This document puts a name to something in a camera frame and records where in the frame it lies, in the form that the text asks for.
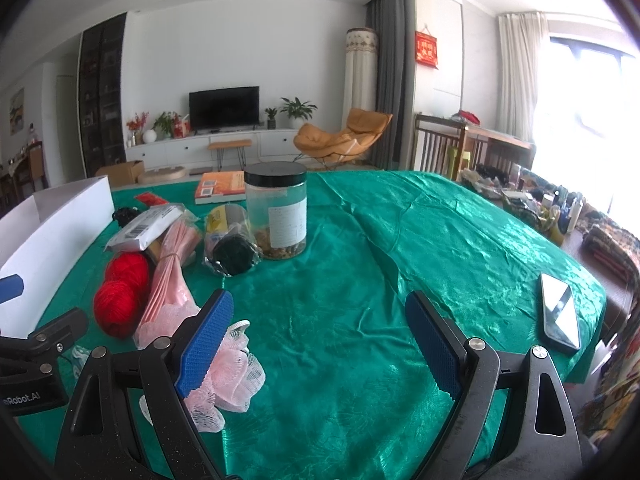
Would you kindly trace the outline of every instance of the round cushion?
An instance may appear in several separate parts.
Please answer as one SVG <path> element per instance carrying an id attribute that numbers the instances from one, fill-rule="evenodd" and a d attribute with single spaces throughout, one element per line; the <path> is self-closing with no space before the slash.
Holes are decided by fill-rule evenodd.
<path id="1" fill-rule="evenodd" d="M 139 184 L 160 184 L 161 182 L 171 182 L 187 176 L 187 169 L 182 166 L 173 168 L 158 168 L 157 170 L 145 171 L 138 177 Z"/>

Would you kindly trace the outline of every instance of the red flowers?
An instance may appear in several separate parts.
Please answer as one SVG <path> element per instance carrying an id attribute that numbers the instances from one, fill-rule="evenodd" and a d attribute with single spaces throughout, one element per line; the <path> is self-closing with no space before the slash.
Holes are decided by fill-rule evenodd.
<path id="1" fill-rule="evenodd" d="M 142 112 L 142 116 L 136 114 L 136 117 L 127 122 L 127 128 L 130 132 L 141 132 L 145 127 L 149 112 Z"/>

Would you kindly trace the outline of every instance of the blue gripper pad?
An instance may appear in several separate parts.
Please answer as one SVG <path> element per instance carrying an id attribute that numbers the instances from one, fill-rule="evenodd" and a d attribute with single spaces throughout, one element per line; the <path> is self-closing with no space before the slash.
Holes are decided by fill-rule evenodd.
<path id="1" fill-rule="evenodd" d="M 17 274 L 0 279 L 0 304 L 18 298 L 24 292 L 24 282 Z"/>
<path id="2" fill-rule="evenodd" d="M 406 297 L 404 314 L 438 388 L 457 400 L 462 394 L 464 347 L 423 293 L 412 292 Z"/>
<path id="3" fill-rule="evenodd" d="M 175 389 L 182 398 L 187 397 L 202 384 L 234 315 L 234 299 L 231 293 L 223 290 L 217 297 L 209 298 L 209 301 L 211 300 L 213 306 L 179 356 L 180 366 L 179 370 L 176 370 Z M 209 307 L 209 301 L 203 310 Z"/>

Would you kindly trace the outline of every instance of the book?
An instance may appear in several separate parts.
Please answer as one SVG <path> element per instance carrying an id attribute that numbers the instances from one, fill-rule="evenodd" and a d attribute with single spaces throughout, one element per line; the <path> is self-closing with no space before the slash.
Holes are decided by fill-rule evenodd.
<path id="1" fill-rule="evenodd" d="M 244 200 L 244 172 L 205 173 L 196 188 L 196 204 L 213 204 Z"/>

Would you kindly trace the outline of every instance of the white cabinet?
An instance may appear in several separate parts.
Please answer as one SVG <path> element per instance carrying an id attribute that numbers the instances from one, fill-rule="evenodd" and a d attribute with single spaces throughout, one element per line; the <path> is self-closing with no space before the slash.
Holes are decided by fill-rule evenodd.
<path id="1" fill-rule="evenodd" d="M 218 166 L 216 150 L 210 150 L 212 142 L 233 142 L 250 140 L 251 146 L 244 148 L 247 164 L 271 162 L 274 160 L 293 160 L 300 154 L 293 145 L 296 130 L 256 130 L 248 132 L 230 132 L 187 137 L 185 139 L 156 140 L 151 144 L 134 146 L 127 149 L 127 160 L 142 160 L 146 170 L 167 166 L 184 166 L 188 170 Z M 227 148 L 223 154 L 223 169 L 238 170 L 238 150 Z"/>
<path id="2" fill-rule="evenodd" d="M 127 150 L 127 160 L 142 160 L 145 170 L 163 168 L 168 165 L 164 142 L 142 144 Z"/>
<path id="3" fill-rule="evenodd" d="M 299 155 L 293 145 L 295 130 L 267 130 L 260 135 L 260 156 Z"/>
<path id="4" fill-rule="evenodd" d="M 166 160 L 169 166 L 185 166 L 211 162 L 209 136 L 193 137 L 166 142 Z"/>

